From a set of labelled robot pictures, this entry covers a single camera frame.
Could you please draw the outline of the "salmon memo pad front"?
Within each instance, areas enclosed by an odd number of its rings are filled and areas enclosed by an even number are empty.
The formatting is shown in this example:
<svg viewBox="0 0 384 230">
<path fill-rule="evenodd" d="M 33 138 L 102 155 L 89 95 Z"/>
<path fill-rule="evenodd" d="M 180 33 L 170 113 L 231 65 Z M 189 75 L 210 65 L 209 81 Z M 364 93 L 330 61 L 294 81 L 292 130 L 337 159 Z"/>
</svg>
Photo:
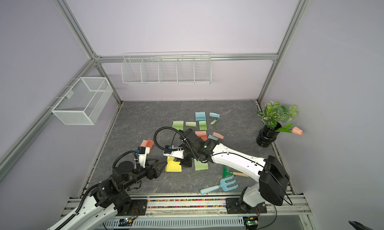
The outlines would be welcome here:
<svg viewBox="0 0 384 230">
<path fill-rule="evenodd" d="M 195 131 L 195 134 L 203 141 L 206 141 L 208 139 L 207 131 Z"/>
</svg>

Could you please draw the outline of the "torn light blue page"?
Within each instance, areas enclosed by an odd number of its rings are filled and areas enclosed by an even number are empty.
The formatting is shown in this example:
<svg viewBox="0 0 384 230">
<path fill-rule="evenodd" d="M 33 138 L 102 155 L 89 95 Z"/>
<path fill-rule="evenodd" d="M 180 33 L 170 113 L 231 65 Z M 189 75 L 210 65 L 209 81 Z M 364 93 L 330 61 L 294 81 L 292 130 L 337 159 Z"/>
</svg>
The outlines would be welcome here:
<svg viewBox="0 0 384 230">
<path fill-rule="evenodd" d="M 217 137 L 215 137 L 213 135 L 209 135 L 208 139 L 213 140 L 213 141 L 218 141 L 219 140 L 219 138 L 217 138 Z"/>
<path fill-rule="evenodd" d="M 210 113 L 210 117 L 219 119 L 220 115 L 217 113 Z"/>
</svg>

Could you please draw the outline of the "light green memo pad small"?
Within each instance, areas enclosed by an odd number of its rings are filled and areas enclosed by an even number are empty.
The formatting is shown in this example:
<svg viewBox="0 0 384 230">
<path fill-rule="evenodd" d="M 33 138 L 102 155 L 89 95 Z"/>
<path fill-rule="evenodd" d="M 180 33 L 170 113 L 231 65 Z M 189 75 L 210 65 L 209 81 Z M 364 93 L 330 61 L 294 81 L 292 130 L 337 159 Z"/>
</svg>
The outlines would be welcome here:
<svg viewBox="0 0 384 230">
<path fill-rule="evenodd" d="M 206 131 L 208 129 L 206 121 L 199 121 L 199 129 L 200 131 Z"/>
</svg>

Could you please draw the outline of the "torn salmon page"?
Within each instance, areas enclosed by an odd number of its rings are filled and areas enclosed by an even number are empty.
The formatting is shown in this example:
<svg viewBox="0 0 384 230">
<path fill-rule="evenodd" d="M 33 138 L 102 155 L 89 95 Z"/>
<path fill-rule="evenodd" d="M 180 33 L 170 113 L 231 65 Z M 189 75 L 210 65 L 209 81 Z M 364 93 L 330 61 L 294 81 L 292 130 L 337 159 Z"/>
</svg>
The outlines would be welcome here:
<svg viewBox="0 0 384 230">
<path fill-rule="evenodd" d="M 223 136 L 223 135 L 221 135 L 221 134 L 219 134 L 219 133 L 216 133 L 216 132 L 213 133 L 213 136 L 216 137 L 216 138 L 218 138 L 218 139 L 222 139 L 222 140 L 224 139 L 224 136 Z"/>
</svg>

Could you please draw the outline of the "yellow memo pad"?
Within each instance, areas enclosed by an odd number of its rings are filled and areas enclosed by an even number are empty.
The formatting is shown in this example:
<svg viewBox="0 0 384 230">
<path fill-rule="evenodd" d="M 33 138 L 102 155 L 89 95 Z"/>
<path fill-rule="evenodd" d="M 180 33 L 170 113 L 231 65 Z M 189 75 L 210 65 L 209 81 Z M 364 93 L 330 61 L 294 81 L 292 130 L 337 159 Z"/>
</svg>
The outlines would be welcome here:
<svg viewBox="0 0 384 230">
<path fill-rule="evenodd" d="M 180 162 L 175 161 L 174 157 L 168 157 L 165 170 L 167 173 L 181 173 L 182 166 L 180 165 Z"/>
</svg>

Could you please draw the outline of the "light blue memo pad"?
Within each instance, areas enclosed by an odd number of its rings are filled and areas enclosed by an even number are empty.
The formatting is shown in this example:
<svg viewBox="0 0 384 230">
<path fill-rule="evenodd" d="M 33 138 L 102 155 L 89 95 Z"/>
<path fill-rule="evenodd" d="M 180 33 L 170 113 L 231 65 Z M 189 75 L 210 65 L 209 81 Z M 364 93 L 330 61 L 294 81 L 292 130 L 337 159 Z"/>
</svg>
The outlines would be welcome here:
<svg viewBox="0 0 384 230">
<path fill-rule="evenodd" d="M 206 112 L 195 112 L 195 119 L 196 121 L 205 121 L 206 118 Z"/>
</svg>

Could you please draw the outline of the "red memo pad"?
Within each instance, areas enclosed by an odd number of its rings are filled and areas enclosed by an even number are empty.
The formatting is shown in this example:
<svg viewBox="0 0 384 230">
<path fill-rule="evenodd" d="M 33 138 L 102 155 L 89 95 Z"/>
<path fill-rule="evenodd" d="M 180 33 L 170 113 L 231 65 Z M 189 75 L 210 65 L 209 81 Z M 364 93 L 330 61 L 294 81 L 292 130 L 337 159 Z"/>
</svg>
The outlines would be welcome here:
<svg viewBox="0 0 384 230">
<path fill-rule="evenodd" d="M 152 148 L 154 145 L 154 141 L 153 140 L 143 140 L 140 147 L 146 147 L 146 148 Z"/>
</svg>

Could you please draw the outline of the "light green memo pad front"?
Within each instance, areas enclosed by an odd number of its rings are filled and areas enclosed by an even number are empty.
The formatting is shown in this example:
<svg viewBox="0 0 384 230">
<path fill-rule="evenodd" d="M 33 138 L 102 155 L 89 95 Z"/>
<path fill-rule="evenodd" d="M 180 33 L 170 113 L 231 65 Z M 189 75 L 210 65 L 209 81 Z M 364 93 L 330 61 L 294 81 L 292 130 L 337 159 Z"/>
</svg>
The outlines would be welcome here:
<svg viewBox="0 0 384 230">
<path fill-rule="evenodd" d="M 184 130 L 184 121 L 173 121 L 172 127 L 176 130 Z"/>
</svg>

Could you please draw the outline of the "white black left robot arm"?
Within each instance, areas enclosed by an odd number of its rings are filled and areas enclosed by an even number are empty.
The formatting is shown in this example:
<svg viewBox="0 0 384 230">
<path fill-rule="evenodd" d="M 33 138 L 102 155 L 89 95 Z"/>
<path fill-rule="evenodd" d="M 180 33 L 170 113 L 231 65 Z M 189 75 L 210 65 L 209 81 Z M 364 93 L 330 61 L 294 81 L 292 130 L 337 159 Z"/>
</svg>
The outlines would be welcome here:
<svg viewBox="0 0 384 230">
<path fill-rule="evenodd" d="M 77 208 L 49 229 L 93 230 L 117 215 L 139 215 L 140 210 L 133 204 L 129 191 L 143 179 L 157 179 L 166 164 L 166 160 L 149 159 L 143 168 L 130 161 L 121 162 L 113 167 L 110 177 L 86 191 Z"/>
</svg>

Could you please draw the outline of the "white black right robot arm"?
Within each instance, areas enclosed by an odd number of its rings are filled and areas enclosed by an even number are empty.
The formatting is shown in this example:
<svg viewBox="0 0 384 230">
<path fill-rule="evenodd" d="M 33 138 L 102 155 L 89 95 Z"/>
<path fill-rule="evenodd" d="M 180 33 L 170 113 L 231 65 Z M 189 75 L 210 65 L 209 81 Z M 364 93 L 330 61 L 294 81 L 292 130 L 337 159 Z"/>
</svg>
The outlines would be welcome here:
<svg viewBox="0 0 384 230">
<path fill-rule="evenodd" d="M 175 132 L 180 137 L 182 146 L 161 146 L 157 141 L 157 135 L 164 130 Z M 164 151 L 164 155 L 179 160 L 201 163 L 214 163 L 237 170 L 256 183 L 246 187 L 238 201 L 240 206 L 255 208 L 257 205 L 268 202 L 275 206 L 282 206 L 287 196 L 287 187 L 290 177 L 274 156 L 265 158 L 253 157 L 239 151 L 235 151 L 220 143 L 218 138 L 203 140 L 192 129 L 186 131 L 172 127 L 161 127 L 154 133 L 155 145 Z"/>
</svg>

